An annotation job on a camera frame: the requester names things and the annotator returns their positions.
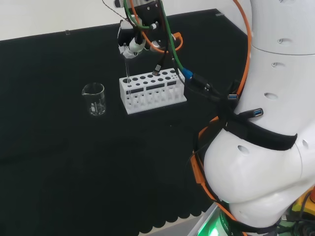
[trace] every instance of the test tube rack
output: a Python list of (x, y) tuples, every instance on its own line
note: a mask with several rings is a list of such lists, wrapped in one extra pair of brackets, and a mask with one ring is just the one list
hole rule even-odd
[(186, 102), (184, 85), (174, 69), (119, 79), (120, 95), (128, 114)]

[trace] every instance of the black table surface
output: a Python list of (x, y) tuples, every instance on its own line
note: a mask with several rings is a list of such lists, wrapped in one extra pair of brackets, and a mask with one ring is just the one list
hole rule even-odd
[[(242, 78), (247, 37), (218, 13), (169, 21), (184, 38), (182, 64), (224, 90)], [(184, 166), (214, 105), (185, 90), (185, 103), (127, 115), (118, 28), (0, 42), (0, 236), (136, 236), (211, 205)], [(159, 58), (144, 52), (130, 74), (152, 71)], [(99, 118), (81, 96), (90, 82), (105, 86)]]

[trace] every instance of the orange tubing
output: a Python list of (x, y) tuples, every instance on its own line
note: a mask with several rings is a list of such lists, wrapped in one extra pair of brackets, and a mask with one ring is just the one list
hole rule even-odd
[[(245, 65), (245, 70), (244, 70), (244, 74), (243, 74), (243, 77), (242, 77), (242, 80), (241, 80), (241, 83), (240, 83), (240, 86), (239, 88), (237, 89), (237, 92), (236, 94), (237, 95), (240, 95), (243, 88), (244, 88), (244, 85), (245, 85), (245, 82), (246, 82), (246, 78), (247, 78), (247, 75), (248, 75), (248, 71), (249, 71), (249, 67), (250, 67), (250, 55), (251, 55), (251, 44), (252, 44), (252, 32), (251, 32), (251, 27), (250, 27), (250, 24), (247, 20), (247, 17), (245, 15), (245, 12), (242, 8), (242, 6), (240, 5), (240, 3), (237, 1), (237, 0), (233, 0), (234, 3), (236, 4), (237, 8), (239, 9), (239, 11), (241, 12), (242, 14), (242, 17), (244, 19), (244, 22), (245, 22), (245, 25), (246, 25), (246, 30), (247, 30), (247, 37), (248, 37), (248, 49), (247, 49), (247, 60), (246, 60), (246, 65)], [(215, 117), (214, 119), (212, 119), (211, 121), (215, 121), (215, 120), (218, 120), (219, 118), (218, 117)], [(202, 133), (207, 129), (207, 127), (205, 127), (203, 130), (201, 130), (199, 132), (199, 137), (202, 135)], [(201, 186), (203, 187), (204, 191), (207, 193), (207, 195), (212, 199), (212, 200), (215, 200), (215, 198), (212, 196), (212, 194), (209, 192), (207, 186), (206, 186), (206, 183), (205, 182), (202, 182), (201, 183)], [(219, 203), (216, 203), (218, 205), (218, 207), (225, 213), (227, 214), (232, 220), (236, 220), (236, 218), (228, 211), (226, 210), (221, 204)]]
[(238, 90), (236, 92), (237, 95), (240, 95), (243, 88), (244, 88), (244, 85), (245, 85), (245, 82), (246, 82), (246, 78), (247, 78), (247, 75), (248, 75), (248, 70), (250, 68), (250, 55), (251, 55), (251, 45), (252, 45), (252, 32), (251, 32), (251, 27), (250, 27), (250, 24), (248, 22), (248, 19), (245, 15), (245, 12), (242, 8), (242, 6), (240, 5), (240, 3), (237, 1), (237, 0), (233, 0), (233, 2), (236, 4), (237, 8), (239, 9), (239, 11), (241, 12), (242, 14), (242, 17), (244, 19), (244, 22), (245, 22), (245, 26), (246, 26), (246, 31), (247, 31), (247, 45), (248, 45), (248, 48), (247, 48), (247, 60), (246, 60), (246, 65), (245, 65), (245, 70), (244, 70), (244, 74), (243, 74), (243, 77), (242, 77), (242, 80), (241, 80), (241, 83), (240, 83), (240, 86), (238, 87)]
[[(134, 8), (133, 0), (130, 0), (130, 4), (131, 4), (132, 12), (133, 12), (133, 14), (134, 14), (134, 16), (135, 16), (135, 18), (136, 18), (136, 21), (137, 21), (138, 24), (139, 24), (140, 21), (139, 21), (139, 18), (138, 18), (136, 9)], [(163, 50), (161, 50), (161, 49), (159, 49), (159, 48), (157, 48), (156, 46), (153, 45), (153, 43), (148, 39), (147, 35), (146, 35), (143, 31), (141, 31), (141, 33), (142, 33), (142, 36), (143, 36), (143, 37), (145, 38), (145, 40), (147, 41), (147, 43), (148, 43), (154, 50), (156, 50), (156, 51), (159, 52), (159, 53), (164, 53)], [(182, 36), (181, 36), (180, 33), (176, 33), (176, 34), (174, 34), (174, 36), (175, 36), (175, 38), (179, 38), (180, 41), (181, 41), (181, 44), (175, 49), (175, 50), (177, 51), (177, 50), (179, 50), (179, 49), (182, 47), (184, 41), (183, 41), (183, 38), (182, 38)]]

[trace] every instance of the yellow object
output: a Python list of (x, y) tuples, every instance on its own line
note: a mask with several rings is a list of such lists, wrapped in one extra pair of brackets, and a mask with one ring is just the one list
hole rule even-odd
[[(314, 187), (312, 187), (309, 190), (307, 190), (301, 197), (298, 198), (298, 200), (296, 200), (296, 202), (294, 203), (294, 205), (292, 207), (292, 211), (300, 211), (301, 210), (302, 203), (303, 203), (303, 200), (304, 200), (305, 196), (307, 195), (307, 193), (312, 191), (313, 188)], [(310, 200), (310, 198), (308, 198), (307, 201), (306, 201), (304, 212), (307, 212), (309, 214), (315, 215), (315, 203), (313, 203)]]

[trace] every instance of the white wall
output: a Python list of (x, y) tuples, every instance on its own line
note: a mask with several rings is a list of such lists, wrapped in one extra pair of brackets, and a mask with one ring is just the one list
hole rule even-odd
[[(113, 6), (113, 0), (104, 0)], [(251, 22), (250, 0), (239, 0)], [(232, 0), (164, 0), (167, 15), (217, 8), (246, 31)], [(124, 15), (122, 9), (116, 9)], [(102, 0), (0, 0), (0, 40), (114, 24), (120, 17)]]

